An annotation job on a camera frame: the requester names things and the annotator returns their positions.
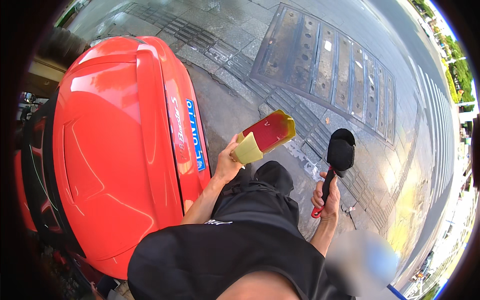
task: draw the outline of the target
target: blue license plate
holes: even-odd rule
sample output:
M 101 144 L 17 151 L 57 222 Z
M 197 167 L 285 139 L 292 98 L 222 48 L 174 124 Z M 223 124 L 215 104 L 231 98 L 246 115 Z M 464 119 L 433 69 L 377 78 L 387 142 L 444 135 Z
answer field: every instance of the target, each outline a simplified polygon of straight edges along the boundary
M 197 156 L 197 167 L 201 171 L 205 169 L 204 153 L 200 144 L 200 135 L 198 133 L 197 115 L 195 114 L 195 104 L 187 99 L 188 114 L 190 116 L 190 125 L 192 127 L 193 145 L 195 146 L 195 156 Z

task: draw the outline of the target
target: blue pole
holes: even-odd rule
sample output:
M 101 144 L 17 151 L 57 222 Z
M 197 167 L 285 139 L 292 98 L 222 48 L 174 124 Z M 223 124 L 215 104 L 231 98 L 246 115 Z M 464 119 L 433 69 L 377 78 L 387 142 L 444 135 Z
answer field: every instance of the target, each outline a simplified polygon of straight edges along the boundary
M 391 284 L 389 284 L 387 286 L 387 288 L 395 295 L 397 296 L 397 298 L 399 298 L 400 300 L 407 300 L 405 297 L 403 297 L 402 294 L 400 294 L 399 291 L 397 291 Z

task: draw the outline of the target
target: man's right hand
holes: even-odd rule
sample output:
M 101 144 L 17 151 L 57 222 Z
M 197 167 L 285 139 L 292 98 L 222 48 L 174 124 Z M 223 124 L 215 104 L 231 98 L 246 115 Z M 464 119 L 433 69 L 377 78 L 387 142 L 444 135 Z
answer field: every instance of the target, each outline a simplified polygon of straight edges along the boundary
M 327 176 L 326 172 L 320 172 L 320 176 L 322 178 L 325 178 Z M 335 221 L 338 218 L 338 207 L 340 203 L 340 191 L 338 190 L 338 187 L 336 185 L 337 181 L 337 176 L 335 176 L 332 181 L 330 182 L 330 194 L 328 195 L 326 203 L 324 203 L 322 199 L 322 187 L 324 186 L 323 181 L 317 182 L 317 186 L 315 187 L 315 190 L 313 191 L 313 197 L 311 198 L 311 201 L 313 203 L 313 206 L 316 208 L 321 208 L 324 206 L 323 210 L 320 212 L 320 218 L 321 220 L 328 221 L 329 219 L 335 219 Z

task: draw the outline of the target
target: car rear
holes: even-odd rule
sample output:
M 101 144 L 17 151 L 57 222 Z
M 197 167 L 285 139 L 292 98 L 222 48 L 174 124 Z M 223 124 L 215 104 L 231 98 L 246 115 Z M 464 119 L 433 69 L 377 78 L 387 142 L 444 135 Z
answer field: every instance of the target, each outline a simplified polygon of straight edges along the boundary
M 210 180 L 191 80 L 155 37 L 86 51 L 24 131 L 22 181 L 39 234 L 115 278 Z

